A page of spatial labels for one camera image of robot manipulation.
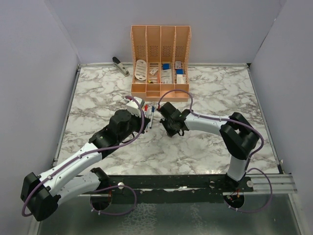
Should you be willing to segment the white pen blue end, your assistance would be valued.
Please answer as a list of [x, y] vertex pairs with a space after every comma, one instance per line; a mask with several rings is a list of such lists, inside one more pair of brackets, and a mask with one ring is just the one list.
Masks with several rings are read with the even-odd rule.
[[154, 112], [155, 112], [155, 107], [151, 107], [151, 112], [150, 112], [150, 124], [149, 124], [149, 129], [152, 128], [152, 123], [153, 123], [153, 118], [154, 118]]

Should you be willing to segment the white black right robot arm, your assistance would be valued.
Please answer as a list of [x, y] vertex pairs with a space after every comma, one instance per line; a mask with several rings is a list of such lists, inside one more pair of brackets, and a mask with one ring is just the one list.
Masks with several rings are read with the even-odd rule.
[[188, 109], [181, 112], [170, 102], [160, 106], [158, 111], [162, 115], [160, 123], [169, 137], [184, 136], [186, 131], [203, 131], [220, 136], [231, 155], [224, 185], [229, 191], [236, 191], [242, 186], [248, 158], [260, 139], [243, 115], [234, 112], [228, 117], [205, 116]]

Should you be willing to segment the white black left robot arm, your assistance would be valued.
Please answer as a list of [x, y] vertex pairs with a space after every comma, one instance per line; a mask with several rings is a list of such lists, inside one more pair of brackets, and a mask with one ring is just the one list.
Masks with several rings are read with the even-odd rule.
[[39, 175], [31, 172], [22, 184], [22, 215], [33, 216], [40, 222], [49, 218], [64, 202], [86, 192], [110, 193], [113, 189], [125, 189], [121, 183], [112, 185], [109, 176], [100, 168], [89, 173], [79, 173], [97, 163], [115, 150], [134, 142], [144, 133], [151, 120], [143, 111], [118, 110], [109, 124], [96, 132], [80, 150], [60, 165]]

